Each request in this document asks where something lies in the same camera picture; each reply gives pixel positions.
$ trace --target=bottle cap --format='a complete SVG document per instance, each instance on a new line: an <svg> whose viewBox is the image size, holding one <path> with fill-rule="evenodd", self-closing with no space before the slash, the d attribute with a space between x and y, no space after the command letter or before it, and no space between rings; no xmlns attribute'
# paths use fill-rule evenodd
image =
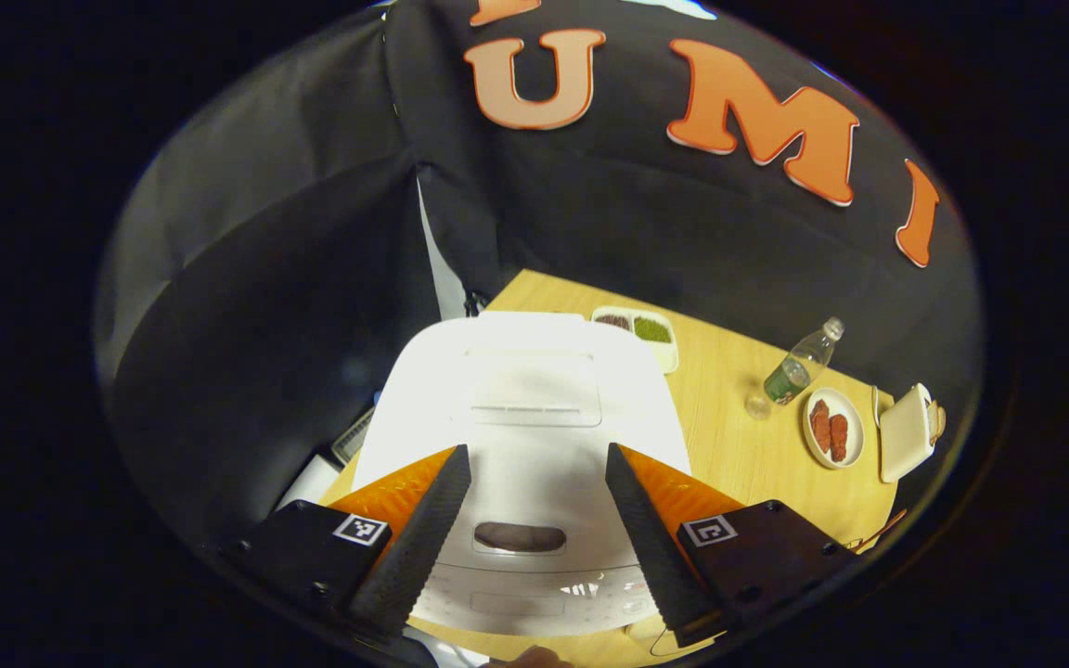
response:
<svg viewBox="0 0 1069 668"><path fill-rule="evenodd" d="M823 333L827 335L827 339L839 341L840 337L843 337L843 322L840 322L839 317L828 317L827 322L823 323Z"/></svg>

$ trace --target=chopsticks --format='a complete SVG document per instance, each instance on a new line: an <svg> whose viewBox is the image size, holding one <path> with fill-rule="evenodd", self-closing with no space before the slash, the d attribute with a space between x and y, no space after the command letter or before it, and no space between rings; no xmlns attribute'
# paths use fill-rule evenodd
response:
<svg viewBox="0 0 1069 668"><path fill-rule="evenodd" d="M865 549L865 545L868 545L870 542L876 541L878 538L881 538L883 533L885 533L889 529L894 528L894 525L898 524L898 521L902 519L904 517L904 512L905 511L907 511L907 509L902 508L902 511L898 512L895 516L893 516L890 518L890 521L886 522L885 527L882 527L882 529L880 529L878 532L873 533L872 537L865 538L865 540L862 541L861 544L857 545L852 552L854 552L856 554L861 554L861 550Z"/></svg>

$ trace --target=wooden table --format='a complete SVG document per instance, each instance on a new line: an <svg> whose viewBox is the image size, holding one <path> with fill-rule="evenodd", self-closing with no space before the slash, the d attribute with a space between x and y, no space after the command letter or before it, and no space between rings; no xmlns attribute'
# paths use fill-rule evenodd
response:
<svg viewBox="0 0 1069 668"><path fill-rule="evenodd" d="M602 306L653 310L670 319L679 345L679 368L666 376L666 384L675 399L694 477L746 504L780 499L841 543L868 538L883 527L894 508L897 484L880 479L872 385L835 369L826 369L812 385L842 392L856 406L865 425L861 460L852 467L832 470L815 460L803 439L806 392L790 405L775 406L763 421L745 411L748 392L784 359L786 351L781 348L682 313L534 270L518 274L489 309L580 313L588 319ZM880 392L879 397L880 410L894 405L889 394ZM320 502L334 502L348 493L356 465L354 456ZM657 641L654 655L650 654L651 643L663 628L661 619L626 630L559 638L479 634L416 618L412 618L412 625L467 650L505 659L515 657L531 643L542 643L577 668L662 664L683 654L670 652L678 648L669 637Z"/></svg>

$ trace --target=orange letter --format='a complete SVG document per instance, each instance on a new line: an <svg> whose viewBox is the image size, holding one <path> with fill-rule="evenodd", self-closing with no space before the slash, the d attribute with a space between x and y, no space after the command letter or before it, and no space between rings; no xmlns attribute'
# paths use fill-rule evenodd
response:
<svg viewBox="0 0 1069 668"><path fill-rule="evenodd" d="M933 183L909 159L907 169L913 180L910 216L907 217L907 223L894 234L894 239L910 262L926 267L930 263L930 232L934 229L934 207L939 204L939 190L934 190Z"/></svg>
<svg viewBox="0 0 1069 668"><path fill-rule="evenodd" d="M852 130L861 119L848 107L806 87L779 105L742 57L690 38L675 38L671 50L692 63L686 118L666 126L671 140L718 155L733 152L737 139L726 125L731 107L757 165L771 164L802 135L799 155L786 160L786 174L837 206L852 203L848 170L852 168Z"/></svg>
<svg viewBox="0 0 1069 668"><path fill-rule="evenodd" d="M593 103L593 46L605 43L595 30L548 32L539 44L555 51L555 96L546 102L527 102L514 86L514 53L523 50L521 38L498 38L464 51L472 64L472 84L481 113L493 123L514 130L553 130L585 115Z"/></svg>
<svg viewBox="0 0 1069 668"><path fill-rule="evenodd" d="M512 17L514 14L538 10L543 0L480 0L480 12L472 14L467 25L481 27L498 18Z"/></svg>

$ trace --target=white plate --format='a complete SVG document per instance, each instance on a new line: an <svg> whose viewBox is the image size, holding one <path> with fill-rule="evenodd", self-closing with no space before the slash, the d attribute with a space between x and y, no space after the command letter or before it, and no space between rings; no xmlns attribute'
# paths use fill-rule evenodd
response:
<svg viewBox="0 0 1069 668"><path fill-rule="evenodd" d="M593 311L593 322L598 317L605 315L619 315L626 319L630 322L630 327L633 327L633 321L636 317L645 317L646 320L653 320L666 328L666 332L671 336L670 343L663 343L661 341L646 341L646 339L638 339L645 345L650 346L650 351L654 354L654 359L657 359L657 366L663 370L663 373L670 373L675 369L679 368L679 339L675 337L675 328L671 327L671 322L667 320L662 313L649 312L649 310L639 309L628 309L624 307L598 307ZM630 329L630 335L634 335L633 330Z"/></svg>
<svg viewBox="0 0 1069 668"><path fill-rule="evenodd" d="M811 414L815 413L815 405L823 399L827 404L827 415L842 415L848 418L848 453L843 461L832 461L832 451L827 449L824 453L819 449L819 441L815 439L815 431L811 429ZM810 448L815 461L827 466L827 468L848 468L861 459L861 451L865 449L865 429L861 423L861 414L856 413L856 406L832 388L819 388L806 398L806 406L803 407L803 436L806 438L806 447Z"/></svg>

